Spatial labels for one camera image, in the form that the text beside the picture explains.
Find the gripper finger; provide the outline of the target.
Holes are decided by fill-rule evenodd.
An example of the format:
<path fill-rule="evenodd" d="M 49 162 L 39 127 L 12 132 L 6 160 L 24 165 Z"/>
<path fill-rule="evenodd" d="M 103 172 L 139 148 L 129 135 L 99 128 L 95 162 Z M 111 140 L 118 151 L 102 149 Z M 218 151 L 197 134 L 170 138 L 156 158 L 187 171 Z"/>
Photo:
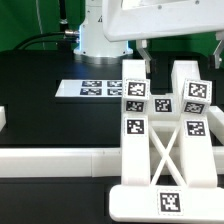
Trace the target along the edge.
<path fill-rule="evenodd" d="M 156 72 L 156 60 L 148 52 L 148 42 L 146 40 L 137 40 L 136 49 L 140 56 L 145 60 L 146 73 L 151 74 Z"/>
<path fill-rule="evenodd" d="M 218 45 L 213 54 L 208 57 L 208 65 L 211 69 L 219 69 L 222 63 L 221 53 L 224 51 L 224 31 L 216 33 Z"/>

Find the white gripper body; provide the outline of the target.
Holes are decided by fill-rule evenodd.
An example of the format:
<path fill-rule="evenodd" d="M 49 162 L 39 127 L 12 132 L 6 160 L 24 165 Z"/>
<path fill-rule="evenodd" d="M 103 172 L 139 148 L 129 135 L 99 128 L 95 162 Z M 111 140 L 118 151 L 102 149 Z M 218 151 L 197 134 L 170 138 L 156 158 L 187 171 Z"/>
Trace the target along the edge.
<path fill-rule="evenodd" d="M 224 0 L 103 0 L 109 41 L 224 30 Z"/>

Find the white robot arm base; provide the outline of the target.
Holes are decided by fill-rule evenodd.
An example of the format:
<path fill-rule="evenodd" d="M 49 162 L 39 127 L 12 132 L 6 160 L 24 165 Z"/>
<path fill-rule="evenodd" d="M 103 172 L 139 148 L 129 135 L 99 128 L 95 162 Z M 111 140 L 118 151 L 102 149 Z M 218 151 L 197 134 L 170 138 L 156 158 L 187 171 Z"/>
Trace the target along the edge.
<path fill-rule="evenodd" d="M 109 42 L 104 36 L 102 0 L 85 0 L 85 19 L 79 26 L 75 59 L 91 64 L 119 64 L 132 54 L 127 41 Z"/>

